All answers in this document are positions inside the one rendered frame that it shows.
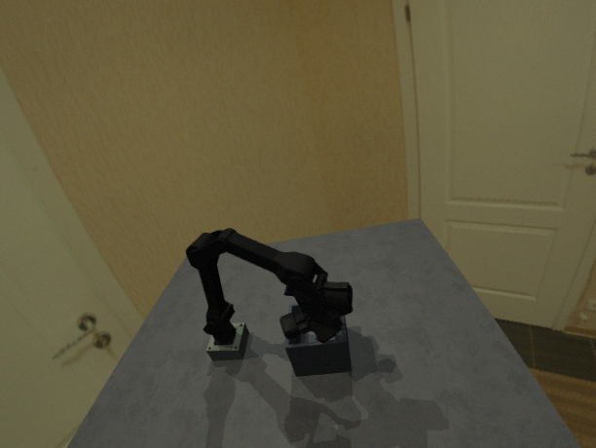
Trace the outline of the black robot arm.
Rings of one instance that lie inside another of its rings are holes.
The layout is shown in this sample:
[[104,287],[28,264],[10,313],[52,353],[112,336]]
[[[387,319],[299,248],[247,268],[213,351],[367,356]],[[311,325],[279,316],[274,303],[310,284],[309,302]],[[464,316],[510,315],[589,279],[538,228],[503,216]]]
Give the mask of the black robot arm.
[[[231,324],[234,305],[224,301],[217,263],[221,253],[227,252],[276,275],[286,284],[285,296],[295,297],[304,311],[313,311],[321,303],[323,309],[349,311],[353,305],[353,288],[348,282],[327,281],[328,274],[309,255],[282,252],[249,239],[232,228],[203,233],[186,249],[189,263],[198,269],[208,303],[207,325],[203,331],[212,335],[213,345],[230,345],[237,333]],[[317,276],[316,282],[313,279]],[[307,324],[321,343],[335,337],[341,330],[338,315],[319,311],[309,317]]]

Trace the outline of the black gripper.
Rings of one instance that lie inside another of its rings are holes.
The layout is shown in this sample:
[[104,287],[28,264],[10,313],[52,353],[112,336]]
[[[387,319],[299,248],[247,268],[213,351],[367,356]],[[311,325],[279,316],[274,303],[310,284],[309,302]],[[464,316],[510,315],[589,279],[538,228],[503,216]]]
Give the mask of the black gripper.
[[[310,330],[310,328],[309,328],[309,326],[307,324],[307,319],[309,317],[316,317],[316,316],[318,316],[319,311],[326,310],[329,316],[330,315],[332,315],[332,316],[334,316],[334,315],[345,316],[345,315],[347,315],[348,313],[350,313],[353,310],[353,308],[351,308],[349,311],[328,310],[328,309],[323,309],[321,306],[322,305],[320,303],[320,305],[319,305],[319,307],[317,309],[315,309],[313,311],[309,311],[309,312],[304,311],[304,310],[302,310],[300,308],[301,311],[302,311],[302,314],[297,315],[295,317],[296,319],[294,318],[294,314],[292,312],[289,313],[289,314],[287,314],[287,315],[285,315],[285,316],[280,317],[279,320],[280,320],[280,324],[281,324],[281,327],[282,327],[282,330],[283,330],[284,337],[287,340],[290,340],[292,338],[295,338],[295,337],[299,336],[300,331],[301,331],[302,334],[305,334],[305,333],[307,333],[309,331],[313,331],[313,330]],[[339,314],[337,313],[337,311],[338,311]]]

